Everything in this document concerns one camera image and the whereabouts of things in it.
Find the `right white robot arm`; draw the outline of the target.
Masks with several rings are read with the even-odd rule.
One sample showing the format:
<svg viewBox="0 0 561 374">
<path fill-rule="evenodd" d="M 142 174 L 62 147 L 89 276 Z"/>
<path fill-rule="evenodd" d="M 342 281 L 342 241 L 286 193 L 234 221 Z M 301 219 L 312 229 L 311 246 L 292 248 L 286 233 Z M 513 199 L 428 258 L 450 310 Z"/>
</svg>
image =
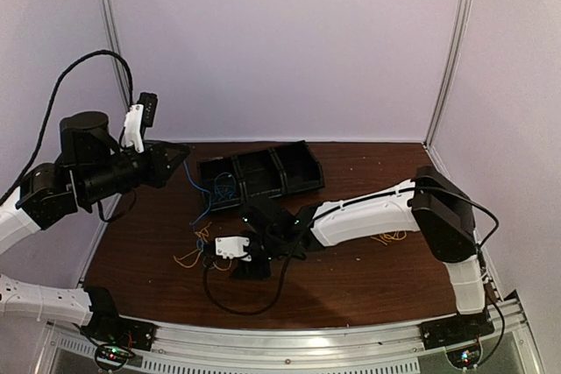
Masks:
<svg viewBox="0 0 561 374">
<path fill-rule="evenodd" d="M 241 217 L 248 228 L 236 236 L 219 236 L 202 248 L 211 263 L 237 262 L 238 279 L 267 279 L 270 264 L 282 262 L 272 301 L 251 311 L 267 312 L 278 302 L 289 264 L 310 252 L 352 240 L 395 232 L 419 232 L 432 256 L 446 268 L 458 314 L 450 320 L 450 333 L 461 341 L 483 325 L 486 308 L 484 240 L 475 236 L 474 213 L 488 216 L 495 227 L 499 219 L 487 208 L 432 166 L 422 166 L 415 176 L 393 187 L 339 201 L 304 206 L 297 214 L 263 197 L 248 201 Z"/>
</svg>

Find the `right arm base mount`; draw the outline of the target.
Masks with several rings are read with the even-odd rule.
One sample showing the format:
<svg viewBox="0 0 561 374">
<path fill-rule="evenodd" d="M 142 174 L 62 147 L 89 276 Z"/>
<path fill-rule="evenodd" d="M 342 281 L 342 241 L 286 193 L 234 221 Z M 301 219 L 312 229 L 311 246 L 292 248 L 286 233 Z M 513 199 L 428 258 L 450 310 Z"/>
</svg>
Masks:
<svg viewBox="0 0 561 374">
<path fill-rule="evenodd" d="M 458 370 L 475 369 L 483 359 L 481 338 L 495 331 L 486 318 L 463 316 L 426 321 L 420 326 L 426 350 L 443 348 L 448 363 Z"/>
</svg>

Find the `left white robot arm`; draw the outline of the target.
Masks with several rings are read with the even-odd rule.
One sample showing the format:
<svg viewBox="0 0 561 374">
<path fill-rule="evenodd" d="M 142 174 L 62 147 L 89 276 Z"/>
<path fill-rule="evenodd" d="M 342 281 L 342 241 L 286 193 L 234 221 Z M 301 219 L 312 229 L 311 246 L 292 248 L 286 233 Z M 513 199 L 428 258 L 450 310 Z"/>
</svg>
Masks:
<svg viewBox="0 0 561 374">
<path fill-rule="evenodd" d="M 137 187 L 164 187 L 190 153 L 184 144 L 144 141 L 142 118 L 133 114 L 133 139 L 125 145 L 109 133 L 109 118 L 85 111 L 60 122 L 60 156 L 24 172 L 1 204 L 1 250 L 83 209 L 103 210 L 102 201 Z M 126 333 L 110 292 L 103 287 L 64 289 L 1 277 L 1 314 L 74 323 L 93 328 L 106 342 Z"/>
</svg>

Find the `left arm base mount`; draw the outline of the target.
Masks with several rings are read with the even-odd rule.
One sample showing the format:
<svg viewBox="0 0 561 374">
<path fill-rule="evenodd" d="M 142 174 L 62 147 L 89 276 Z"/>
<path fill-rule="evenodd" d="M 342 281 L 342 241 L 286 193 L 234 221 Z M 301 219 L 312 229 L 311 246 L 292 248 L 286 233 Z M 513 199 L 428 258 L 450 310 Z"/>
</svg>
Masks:
<svg viewBox="0 0 561 374">
<path fill-rule="evenodd" d="M 152 350 L 157 330 L 151 322 L 129 318 L 75 327 L 93 345 L 93 360 L 103 372 L 139 367 L 140 353 Z"/>
</svg>

